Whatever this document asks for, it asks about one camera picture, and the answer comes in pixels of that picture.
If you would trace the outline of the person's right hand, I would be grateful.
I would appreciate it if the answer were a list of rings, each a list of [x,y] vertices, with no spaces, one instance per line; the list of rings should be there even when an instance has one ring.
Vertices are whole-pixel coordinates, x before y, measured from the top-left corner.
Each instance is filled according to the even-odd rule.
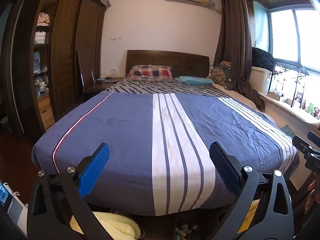
[[[308,191],[310,193],[306,200],[305,211],[308,211],[314,202],[316,202],[317,204],[320,203],[320,195],[319,192],[316,191],[316,185],[317,180],[315,179],[308,187]]]

